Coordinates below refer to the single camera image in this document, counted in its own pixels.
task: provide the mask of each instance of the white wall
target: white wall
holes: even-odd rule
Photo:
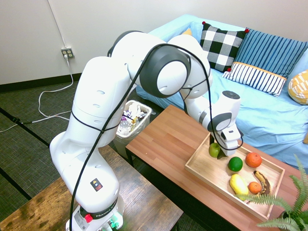
[[[189,13],[301,41],[306,0],[50,0],[73,73],[106,55],[124,31],[149,32]],[[62,39],[47,0],[0,0],[0,84],[68,75]]]

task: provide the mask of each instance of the robot label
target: robot label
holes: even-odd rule
[[[94,180],[92,180],[90,182],[90,184],[92,185],[92,187],[95,189],[95,191],[98,191],[99,189],[101,189],[103,186],[102,184],[98,181],[97,178],[95,178]]]
[[[77,225],[81,228],[81,230],[86,230],[90,224],[86,223],[84,218],[81,216],[81,214],[78,212],[76,212],[75,216],[75,221],[77,223]]]

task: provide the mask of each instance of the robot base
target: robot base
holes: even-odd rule
[[[101,219],[92,220],[87,223],[80,215],[80,206],[78,205],[73,212],[72,231],[116,231],[123,226],[124,201],[119,195],[117,203],[110,213]],[[66,223],[65,230],[69,231],[69,220]]]

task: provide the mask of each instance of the blue couch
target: blue couch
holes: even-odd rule
[[[203,21],[223,30],[245,29],[186,14],[151,31],[150,34],[167,42],[190,28],[192,36],[200,42]],[[244,133],[244,142],[293,167],[297,167],[294,157],[296,154],[306,171],[308,170],[308,144],[304,144],[303,139],[308,132],[308,106],[292,100],[288,95],[287,86],[293,76],[307,69],[308,50],[295,65],[277,98],[250,86],[222,78],[223,73],[215,69],[212,69],[213,85],[211,87],[213,103],[224,90],[231,90],[240,95],[241,108],[236,118],[236,125]],[[137,87],[137,94],[162,108],[172,104],[183,109],[183,100],[179,93],[166,99],[159,99]]]

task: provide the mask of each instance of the tangerine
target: tangerine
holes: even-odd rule
[[[257,194],[262,190],[262,186],[258,182],[253,181],[249,183],[248,189],[251,193]]]
[[[262,163],[262,158],[258,153],[249,153],[245,158],[245,162],[250,167],[259,167]]]

